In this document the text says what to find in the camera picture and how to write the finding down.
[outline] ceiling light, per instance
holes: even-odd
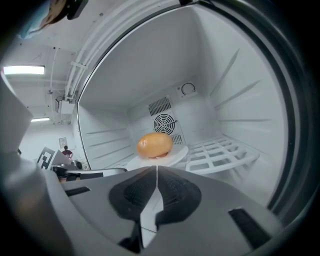
[[[49,117],[44,117],[44,118],[34,118],[31,120],[31,122],[39,122],[39,121],[49,121]]]
[[[4,66],[3,72],[5,75],[14,75],[14,74],[43,75],[45,73],[45,66]]]

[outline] wire rack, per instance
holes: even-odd
[[[200,175],[243,169],[259,158],[259,153],[227,137],[189,145],[188,155],[176,168]]]

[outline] white plate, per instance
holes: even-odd
[[[188,154],[188,151],[189,149],[186,145],[173,145],[172,150],[165,157],[142,158],[136,156],[127,163],[126,169],[132,171],[146,166],[174,166]]]

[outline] ceiling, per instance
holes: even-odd
[[[35,117],[47,116],[58,123],[60,114],[51,111],[51,96],[47,93],[52,76],[52,103],[63,93],[77,52],[100,22],[124,0],[90,0],[80,17],[64,18],[29,39],[16,38],[1,61],[1,66],[43,65],[44,75],[8,75],[16,95]],[[54,69],[53,60],[56,54]]]
[[[194,75],[198,32],[189,8],[139,26],[100,63],[80,104],[127,107],[160,88]]]

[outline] fan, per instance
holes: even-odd
[[[170,135],[175,130],[176,122],[171,115],[160,114],[154,119],[153,127],[158,133]]]

